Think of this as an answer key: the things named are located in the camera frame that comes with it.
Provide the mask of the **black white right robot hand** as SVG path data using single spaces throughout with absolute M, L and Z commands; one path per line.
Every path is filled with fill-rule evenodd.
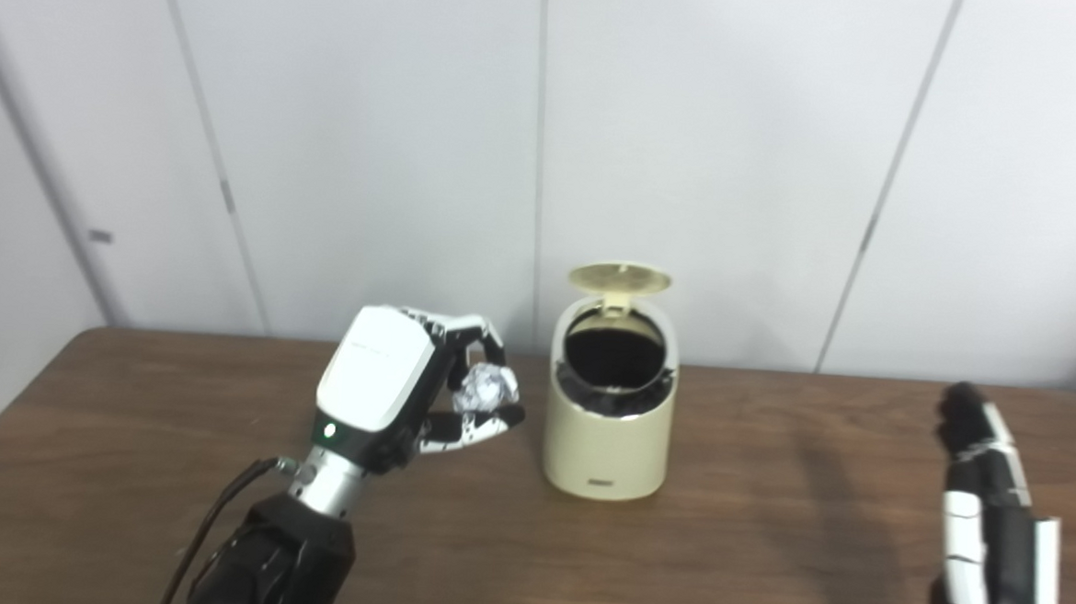
M 929 604 L 1060 604 L 1060 521 L 1034 512 L 1006 419 L 969 382 L 946 387 L 937 410 L 948 462 Z

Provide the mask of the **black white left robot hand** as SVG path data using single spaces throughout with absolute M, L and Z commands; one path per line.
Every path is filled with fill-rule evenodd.
M 365 306 L 316 387 L 313 443 L 367 474 L 520 426 L 516 371 L 479 314 Z

